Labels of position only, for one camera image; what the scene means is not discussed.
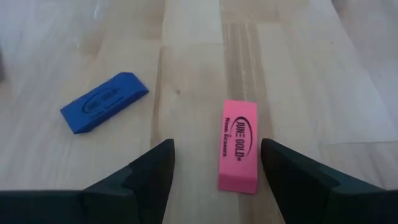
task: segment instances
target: wooden table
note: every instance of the wooden table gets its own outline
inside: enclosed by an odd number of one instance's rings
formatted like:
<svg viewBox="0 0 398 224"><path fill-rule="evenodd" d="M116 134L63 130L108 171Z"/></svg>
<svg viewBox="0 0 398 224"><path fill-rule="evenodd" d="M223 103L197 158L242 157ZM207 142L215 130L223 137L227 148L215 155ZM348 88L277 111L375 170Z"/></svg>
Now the wooden table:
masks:
<svg viewBox="0 0 398 224"><path fill-rule="evenodd" d="M83 189L174 138L164 223L283 223L261 167L257 195L217 190L228 98L259 140L398 188L397 1L333 2L0 1L0 189ZM118 72L150 93L73 135L59 109Z"/></svg>

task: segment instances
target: logo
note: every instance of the logo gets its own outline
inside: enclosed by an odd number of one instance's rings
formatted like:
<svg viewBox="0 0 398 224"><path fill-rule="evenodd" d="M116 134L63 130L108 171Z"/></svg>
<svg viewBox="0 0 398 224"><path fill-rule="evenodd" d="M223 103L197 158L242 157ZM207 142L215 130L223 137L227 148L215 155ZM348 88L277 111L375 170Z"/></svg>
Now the logo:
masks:
<svg viewBox="0 0 398 224"><path fill-rule="evenodd" d="M241 161L250 154L253 145L253 132L247 118L240 116L232 122L229 138L234 144L236 160Z"/></svg>
<svg viewBox="0 0 398 224"><path fill-rule="evenodd" d="M86 103L81 107L81 112L90 114L101 110L102 108L109 109L114 103L108 101L112 99L119 91L119 88L106 88L90 97Z"/></svg>
<svg viewBox="0 0 398 224"><path fill-rule="evenodd" d="M225 118L225 124L224 124L224 138L223 138L223 156L226 156L226 147L228 143L228 138L230 137L228 134L228 125L229 121L231 118Z"/></svg>

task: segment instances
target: pink eraser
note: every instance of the pink eraser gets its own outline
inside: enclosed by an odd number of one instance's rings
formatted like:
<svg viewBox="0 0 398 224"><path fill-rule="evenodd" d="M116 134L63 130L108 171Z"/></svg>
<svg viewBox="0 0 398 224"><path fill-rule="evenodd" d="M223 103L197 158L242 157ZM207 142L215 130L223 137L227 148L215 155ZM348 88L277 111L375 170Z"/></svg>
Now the pink eraser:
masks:
<svg viewBox="0 0 398 224"><path fill-rule="evenodd" d="M224 102L218 189L257 191L257 104Z"/></svg>

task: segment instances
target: eraser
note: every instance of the eraser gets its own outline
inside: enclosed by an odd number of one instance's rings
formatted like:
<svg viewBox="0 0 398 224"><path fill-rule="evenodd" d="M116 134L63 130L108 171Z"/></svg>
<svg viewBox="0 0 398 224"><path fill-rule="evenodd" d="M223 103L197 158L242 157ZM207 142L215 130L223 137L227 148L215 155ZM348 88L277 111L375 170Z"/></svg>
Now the eraser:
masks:
<svg viewBox="0 0 398 224"><path fill-rule="evenodd" d="M218 189L257 191L257 104L226 100L221 130Z"/></svg>
<svg viewBox="0 0 398 224"><path fill-rule="evenodd" d="M75 134L87 133L149 91L133 73L119 73L61 109Z"/></svg>

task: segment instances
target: dark object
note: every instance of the dark object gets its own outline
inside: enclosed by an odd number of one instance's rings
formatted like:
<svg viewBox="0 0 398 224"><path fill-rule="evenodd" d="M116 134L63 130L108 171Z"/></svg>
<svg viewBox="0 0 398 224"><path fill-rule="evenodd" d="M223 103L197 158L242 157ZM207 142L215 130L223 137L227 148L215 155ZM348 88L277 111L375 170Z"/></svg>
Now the dark object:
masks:
<svg viewBox="0 0 398 224"><path fill-rule="evenodd" d="M398 223L398 191L334 170L271 139L261 161L286 224Z"/></svg>
<svg viewBox="0 0 398 224"><path fill-rule="evenodd" d="M82 191L0 192L0 223L162 223L173 172L168 139Z"/></svg>
<svg viewBox="0 0 398 224"><path fill-rule="evenodd" d="M87 133L149 91L133 73L123 72L61 109L74 134Z"/></svg>

